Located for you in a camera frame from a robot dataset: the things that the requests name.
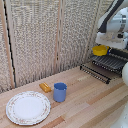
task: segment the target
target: wooden countertop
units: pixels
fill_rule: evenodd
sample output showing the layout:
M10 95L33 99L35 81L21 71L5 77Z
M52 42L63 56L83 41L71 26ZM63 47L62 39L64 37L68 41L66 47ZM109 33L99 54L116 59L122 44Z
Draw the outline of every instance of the wooden countertop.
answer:
M46 82L52 92L44 93L39 87ZM53 100L53 85L67 84L66 100ZM48 97L51 111L41 123L33 126L19 126L6 116L5 108L10 98L25 91L37 91ZM109 85L79 70L79 67L24 85L0 95L0 128L109 128L118 119L128 101L128 87L122 79Z

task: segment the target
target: yellow object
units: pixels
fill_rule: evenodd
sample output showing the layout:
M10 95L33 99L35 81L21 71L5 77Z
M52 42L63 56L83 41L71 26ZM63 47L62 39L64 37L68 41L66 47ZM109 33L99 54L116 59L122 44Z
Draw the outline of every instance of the yellow object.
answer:
M104 46L104 45L95 46L92 48L93 54L96 56L106 55L108 49L109 49L109 46Z
M39 84L39 86L46 93L51 91L51 88L46 83L41 83L41 84Z

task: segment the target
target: dish rack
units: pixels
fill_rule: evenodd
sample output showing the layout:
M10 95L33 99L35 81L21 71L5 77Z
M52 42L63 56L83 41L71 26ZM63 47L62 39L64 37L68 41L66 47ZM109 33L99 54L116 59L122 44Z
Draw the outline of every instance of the dish rack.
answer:
M104 56L90 57L90 62L81 64L83 70L106 84L112 79L122 76L122 69L128 62L128 53L117 49L110 49Z

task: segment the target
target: white plate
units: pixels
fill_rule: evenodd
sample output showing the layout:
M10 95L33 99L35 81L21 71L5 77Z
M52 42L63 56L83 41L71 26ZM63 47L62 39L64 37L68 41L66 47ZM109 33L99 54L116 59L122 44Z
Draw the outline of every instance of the white plate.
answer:
M19 125L33 125L44 120L50 112L50 102L41 93L27 91L12 97L7 106L7 117Z

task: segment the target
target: blue mug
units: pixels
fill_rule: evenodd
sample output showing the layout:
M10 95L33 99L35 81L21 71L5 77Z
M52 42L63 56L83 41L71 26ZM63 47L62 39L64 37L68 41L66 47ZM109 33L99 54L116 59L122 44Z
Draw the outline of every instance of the blue mug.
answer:
M55 83L53 99L57 102L63 102L66 98L67 85L65 83Z

